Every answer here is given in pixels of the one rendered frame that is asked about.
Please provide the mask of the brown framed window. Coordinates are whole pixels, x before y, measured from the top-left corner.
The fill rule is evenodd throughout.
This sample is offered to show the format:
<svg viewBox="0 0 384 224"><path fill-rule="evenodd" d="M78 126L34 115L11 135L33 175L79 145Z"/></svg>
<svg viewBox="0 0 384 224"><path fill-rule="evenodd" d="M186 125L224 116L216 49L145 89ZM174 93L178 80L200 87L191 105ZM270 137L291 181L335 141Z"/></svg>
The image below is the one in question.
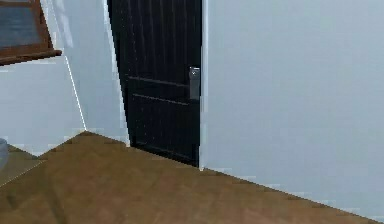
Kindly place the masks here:
<svg viewBox="0 0 384 224"><path fill-rule="evenodd" d="M0 0L0 66L61 56L41 0Z"/></svg>

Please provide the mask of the black room door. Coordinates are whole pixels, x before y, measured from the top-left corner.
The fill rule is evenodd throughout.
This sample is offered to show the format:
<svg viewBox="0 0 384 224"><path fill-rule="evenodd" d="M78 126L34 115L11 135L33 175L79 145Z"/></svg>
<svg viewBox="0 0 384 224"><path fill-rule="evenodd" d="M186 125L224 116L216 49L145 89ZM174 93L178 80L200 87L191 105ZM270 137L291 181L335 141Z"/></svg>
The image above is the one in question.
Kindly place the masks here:
<svg viewBox="0 0 384 224"><path fill-rule="evenodd" d="M107 0L130 145L197 167L202 0ZM190 99L189 68L200 68Z"/></svg>

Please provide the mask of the grey round bin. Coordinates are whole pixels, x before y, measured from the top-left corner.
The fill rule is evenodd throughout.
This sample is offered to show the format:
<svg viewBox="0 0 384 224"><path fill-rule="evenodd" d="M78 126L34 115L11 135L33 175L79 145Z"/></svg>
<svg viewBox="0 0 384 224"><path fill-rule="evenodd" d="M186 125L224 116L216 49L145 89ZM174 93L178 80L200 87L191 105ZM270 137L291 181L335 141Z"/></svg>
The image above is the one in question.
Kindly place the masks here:
<svg viewBox="0 0 384 224"><path fill-rule="evenodd" d="M0 138L0 170L5 167L9 158L8 143Z"/></svg>

